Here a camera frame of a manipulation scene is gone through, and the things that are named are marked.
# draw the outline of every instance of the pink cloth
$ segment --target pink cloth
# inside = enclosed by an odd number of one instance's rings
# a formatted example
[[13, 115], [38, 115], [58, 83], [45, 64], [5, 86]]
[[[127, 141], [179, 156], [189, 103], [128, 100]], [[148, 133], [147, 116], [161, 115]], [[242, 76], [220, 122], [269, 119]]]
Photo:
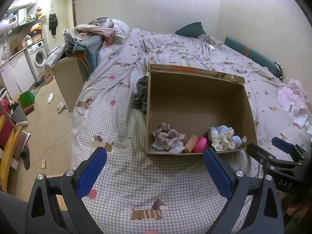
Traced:
[[116, 40], [116, 38], [113, 35], [113, 33], [115, 32], [115, 29], [113, 28], [94, 25], [78, 25], [74, 29], [83, 32], [91, 32], [93, 34], [97, 34], [104, 37], [105, 41], [103, 42], [102, 47], [107, 47], [113, 44]]
[[282, 83], [278, 89], [278, 100], [287, 111], [293, 122], [304, 127], [312, 121], [312, 105], [300, 81], [290, 80], [286, 85]]

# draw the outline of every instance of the striped dark cloth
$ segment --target striped dark cloth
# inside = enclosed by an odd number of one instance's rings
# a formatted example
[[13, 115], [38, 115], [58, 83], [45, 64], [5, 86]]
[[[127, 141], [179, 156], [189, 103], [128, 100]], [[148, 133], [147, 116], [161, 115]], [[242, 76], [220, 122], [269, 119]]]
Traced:
[[135, 94], [133, 101], [132, 101], [132, 107], [135, 109], [140, 110], [144, 114], [146, 114], [147, 111], [147, 83], [148, 83], [148, 77], [143, 76], [137, 81], [137, 89], [138, 93]]

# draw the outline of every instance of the open cardboard box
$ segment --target open cardboard box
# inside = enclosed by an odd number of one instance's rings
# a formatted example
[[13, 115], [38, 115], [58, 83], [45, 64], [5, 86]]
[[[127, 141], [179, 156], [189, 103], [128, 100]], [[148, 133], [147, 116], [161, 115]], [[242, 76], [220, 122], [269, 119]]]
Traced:
[[[148, 63], [148, 103], [146, 115], [145, 153], [155, 137], [153, 131], [162, 122], [170, 124], [179, 133], [198, 137], [210, 127], [226, 125], [234, 134], [247, 137], [237, 150], [246, 149], [247, 144], [257, 143], [255, 126], [248, 97], [241, 76], [177, 65]], [[201, 155], [181, 153], [178, 156]]]

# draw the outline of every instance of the washing machine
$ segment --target washing machine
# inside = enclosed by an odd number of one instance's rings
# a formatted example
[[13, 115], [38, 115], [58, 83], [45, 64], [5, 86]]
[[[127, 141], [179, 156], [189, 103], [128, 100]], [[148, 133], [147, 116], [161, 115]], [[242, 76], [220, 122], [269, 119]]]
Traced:
[[43, 71], [47, 59], [43, 47], [43, 41], [30, 46], [24, 52], [32, 75], [36, 81], [40, 80], [43, 77]]

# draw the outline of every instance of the tiled floor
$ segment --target tiled floor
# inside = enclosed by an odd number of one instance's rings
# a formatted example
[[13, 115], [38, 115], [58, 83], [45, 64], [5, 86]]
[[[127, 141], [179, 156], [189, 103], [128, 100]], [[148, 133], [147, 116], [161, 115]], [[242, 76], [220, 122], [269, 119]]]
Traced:
[[[54, 98], [47, 104], [49, 94]], [[64, 110], [57, 113], [57, 102], [65, 103], [55, 80], [40, 88], [35, 97], [35, 110], [29, 114], [29, 125], [24, 129], [31, 133], [27, 146], [30, 151], [30, 168], [26, 170], [20, 159], [18, 170], [10, 169], [9, 193], [24, 201], [29, 200], [32, 186], [38, 174], [47, 176], [63, 174], [71, 165], [72, 114]], [[42, 160], [46, 168], [41, 169]]]

